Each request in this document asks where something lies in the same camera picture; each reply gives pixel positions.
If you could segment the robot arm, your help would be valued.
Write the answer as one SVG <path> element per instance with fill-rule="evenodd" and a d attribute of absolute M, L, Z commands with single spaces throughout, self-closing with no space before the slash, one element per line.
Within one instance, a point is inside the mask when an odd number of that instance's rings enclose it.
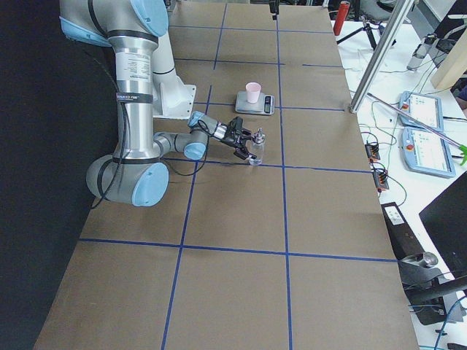
<path fill-rule="evenodd" d="M 191 160 L 205 156 L 210 139 L 248 159 L 251 138 L 237 117 L 228 124 L 193 110 L 196 87 L 177 75 L 163 1 L 62 1 L 68 39 L 115 53 L 119 141 L 112 154 L 88 168 L 86 182 L 99 201 L 153 206 L 169 183 L 162 162 L 170 152 Z"/>

